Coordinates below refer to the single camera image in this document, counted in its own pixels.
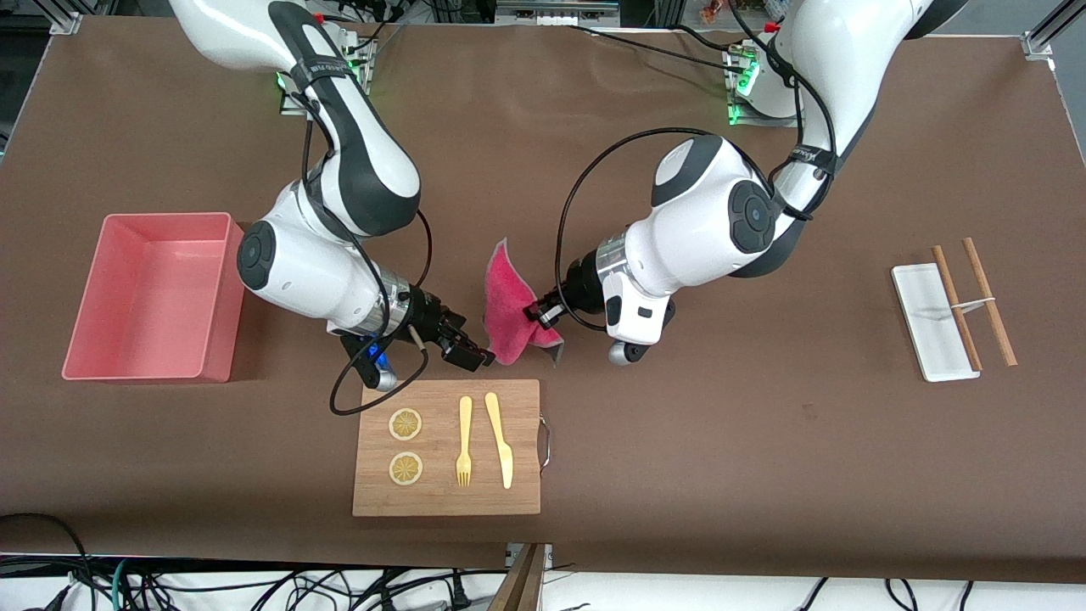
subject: table surface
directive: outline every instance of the table surface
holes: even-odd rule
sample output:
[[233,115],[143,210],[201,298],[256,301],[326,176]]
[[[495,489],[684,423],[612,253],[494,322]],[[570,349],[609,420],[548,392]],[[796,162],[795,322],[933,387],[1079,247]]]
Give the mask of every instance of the table surface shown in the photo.
[[[174,21],[91,17],[53,39],[0,166],[0,510],[59,514],[98,553],[493,565],[505,542],[540,540],[579,570],[1086,580],[1086,171],[1052,74],[1016,40],[905,43],[795,255],[680,292],[639,367],[566,323],[558,369],[535,352],[478,374],[542,381],[554,461],[536,517],[352,518],[357,422],[326,407],[342,348],[251,294],[228,384],[61,380],[102,217],[261,217],[299,171],[304,124],[277,100],[272,76],[212,64]],[[407,27],[372,102],[422,175],[428,289],[483,344],[494,244],[548,289],[561,202],[609,143],[702,127],[771,167],[795,137],[729,127],[712,68],[567,28]],[[597,169],[570,255],[647,213],[677,140]],[[942,243],[975,297],[964,236],[1022,365],[999,367],[977,314],[984,374],[926,384],[889,269]],[[414,275],[422,230],[370,251]],[[439,362],[427,379],[466,375]],[[63,546],[46,526],[0,540]]]

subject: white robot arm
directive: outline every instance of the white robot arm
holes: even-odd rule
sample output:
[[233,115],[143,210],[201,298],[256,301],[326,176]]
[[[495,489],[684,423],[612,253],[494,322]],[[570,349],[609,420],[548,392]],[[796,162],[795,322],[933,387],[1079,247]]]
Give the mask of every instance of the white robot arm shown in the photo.
[[570,309],[604,313],[610,359],[628,365],[660,340],[680,288],[780,267],[870,120],[898,44],[964,1],[794,0],[780,31],[766,37],[769,53],[760,51],[771,72],[746,94],[755,109],[795,113],[788,85],[801,85],[803,140],[772,181],[720,136],[680,143],[656,169],[648,217],[574,262],[526,315],[548,328]]
[[493,355],[460,331],[463,317],[361,252],[359,240],[412,221],[420,181],[325,27],[294,0],[171,0],[171,5],[189,40],[211,61],[289,75],[302,92],[298,101],[328,140],[328,154],[287,184],[272,211],[245,231],[238,251],[245,285],[287,310],[327,320],[329,333],[343,339],[352,357],[352,349],[365,346],[358,338],[379,336],[371,343],[372,358],[353,359],[371,389],[395,384],[391,370],[376,370],[375,361],[391,340],[414,341],[411,330],[421,342],[438,344],[442,358],[457,367],[489,366]]

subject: lemon slice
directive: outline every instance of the lemon slice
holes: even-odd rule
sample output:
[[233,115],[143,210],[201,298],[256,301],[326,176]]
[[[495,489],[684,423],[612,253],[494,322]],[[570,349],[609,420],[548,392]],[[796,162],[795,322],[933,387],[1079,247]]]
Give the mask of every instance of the lemon slice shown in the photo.
[[400,453],[389,463],[389,478],[401,486],[411,486],[422,476],[422,459],[415,453]]
[[422,417],[413,409],[404,408],[396,410],[389,419],[389,433],[401,442],[414,440],[418,432],[422,430]]

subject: black strap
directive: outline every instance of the black strap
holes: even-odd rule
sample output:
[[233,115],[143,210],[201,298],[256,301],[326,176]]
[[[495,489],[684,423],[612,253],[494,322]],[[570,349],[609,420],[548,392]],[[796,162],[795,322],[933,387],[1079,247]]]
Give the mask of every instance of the black strap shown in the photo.
[[810,144],[796,144],[796,148],[792,149],[792,152],[788,153],[788,158],[813,165],[831,176],[835,175],[842,165],[838,155]]
[[290,78],[299,91],[304,91],[318,78],[331,76],[354,78],[354,72],[351,71],[351,64],[346,60],[328,55],[302,58],[290,68]]

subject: pink towel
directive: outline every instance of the pink towel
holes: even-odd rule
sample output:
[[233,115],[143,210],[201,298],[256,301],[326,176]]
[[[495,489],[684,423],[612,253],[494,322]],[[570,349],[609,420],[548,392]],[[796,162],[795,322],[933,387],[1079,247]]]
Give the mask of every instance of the pink towel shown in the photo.
[[490,352],[495,360],[503,366],[512,366],[531,345],[546,351],[557,365],[564,341],[558,332],[545,330],[525,316],[526,305],[535,302],[535,292],[513,268],[505,239],[497,242],[487,264],[485,290],[483,326],[490,335]]

